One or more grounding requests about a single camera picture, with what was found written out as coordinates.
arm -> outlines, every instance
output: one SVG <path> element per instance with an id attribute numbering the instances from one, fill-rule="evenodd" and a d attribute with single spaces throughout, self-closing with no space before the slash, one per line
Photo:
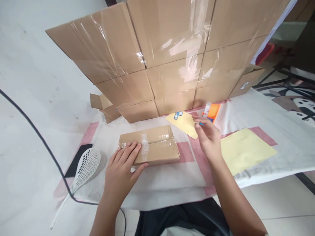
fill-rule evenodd
<path id="1" fill-rule="evenodd" d="M 206 155 L 223 214 L 234 236 L 262 235 L 267 230 L 235 182 L 221 152 L 220 131 L 207 118 L 193 116 L 201 149 Z"/>
<path id="2" fill-rule="evenodd" d="M 105 174 L 104 193 L 97 207 L 90 236 L 115 235 L 119 208 L 141 172 L 148 166 L 144 163 L 134 173 L 130 172 L 140 148 L 141 144 L 137 145 L 134 141 L 123 149 L 118 148 L 110 158 Z"/>

black cable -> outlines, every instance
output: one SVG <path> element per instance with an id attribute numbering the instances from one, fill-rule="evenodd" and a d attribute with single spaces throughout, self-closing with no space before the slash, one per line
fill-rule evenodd
<path id="1" fill-rule="evenodd" d="M 45 139 L 43 138 L 43 136 L 40 134 L 40 132 L 38 131 L 38 129 L 35 127 L 35 125 L 33 124 L 33 122 L 29 119 L 29 117 L 25 114 L 25 112 L 11 99 L 9 98 L 8 95 L 6 95 L 1 89 L 0 89 L 0 94 L 2 96 L 4 96 L 4 98 L 6 98 L 21 114 L 22 116 L 24 116 L 24 118 L 28 121 L 28 123 L 32 126 L 33 130 L 36 132 L 36 134 L 38 135 L 38 137 L 40 138 L 40 140 L 43 142 L 44 146 L 46 147 L 47 151 L 49 152 L 49 154 L 51 155 L 53 161 L 55 162 L 58 170 L 59 170 L 59 173 L 62 177 L 62 180 L 63 182 L 65 183 L 65 186 L 67 188 L 67 191 L 70 195 L 70 197 L 77 203 L 83 203 L 83 204 L 88 204 L 88 205 L 98 205 L 98 203 L 90 203 L 90 202 L 83 202 L 83 201 L 78 201 L 74 196 L 73 194 L 71 193 L 70 191 L 70 188 L 69 188 L 69 185 L 67 183 L 67 180 L 65 178 L 65 175 L 63 174 L 62 172 L 62 169 L 59 165 L 59 163 L 57 162 L 55 156 L 53 155 L 52 151 L 50 150 L 48 144 L 46 143 Z M 124 214 L 124 218 L 125 218 L 125 233 L 124 235 L 126 235 L 126 226 L 127 226 L 127 220 L 126 220 L 126 215 L 125 213 L 123 212 L 123 210 L 120 208 L 121 212 Z"/>
<path id="2" fill-rule="evenodd" d="M 126 228 L 127 228 L 127 220 L 126 220 L 126 215 L 124 213 L 124 211 L 120 208 L 121 212 L 124 214 L 124 218 L 125 218 L 125 232 L 124 232 L 124 236 L 126 235 Z"/>

white label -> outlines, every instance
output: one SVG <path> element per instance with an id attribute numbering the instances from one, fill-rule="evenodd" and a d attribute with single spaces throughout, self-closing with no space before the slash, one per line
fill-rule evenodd
<path id="1" fill-rule="evenodd" d="M 247 83 L 243 84 L 243 86 L 241 87 L 241 89 L 244 89 L 244 88 L 245 88 L 245 86 L 246 86 L 246 85 L 248 85 L 248 84 L 249 84 L 249 82 L 247 82 Z"/>

yellow paper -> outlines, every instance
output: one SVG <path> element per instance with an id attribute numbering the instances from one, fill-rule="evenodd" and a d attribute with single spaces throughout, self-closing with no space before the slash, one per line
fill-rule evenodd
<path id="1" fill-rule="evenodd" d="M 267 158 L 277 151 L 249 129 L 242 129 L 221 139 L 223 158 L 232 175 L 236 175 Z"/>
<path id="2" fill-rule="evenodd" d="M 182 130 L 184 133 L 188 134 L 193 139 L 198 138 L 195 130 L 195 122 L 193 121 L 192 116 L 184 111 L 182 111 L 181 113 L 182 115 L 176 115 L 176 113 L 169 114 L 165 119 L 180 130 Z"/>

red object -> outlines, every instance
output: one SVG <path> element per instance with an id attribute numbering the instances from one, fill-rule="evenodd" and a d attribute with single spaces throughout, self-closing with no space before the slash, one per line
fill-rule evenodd
<path id="1" fill-rule="evenodd" d="M 259 66 L 259 64 L 266 59 L 266 57 L 272 52 L 274 48 L 275 45 L 273 43 L 267 43 L 263 51 L 256 58 L 256 65 Z"/>

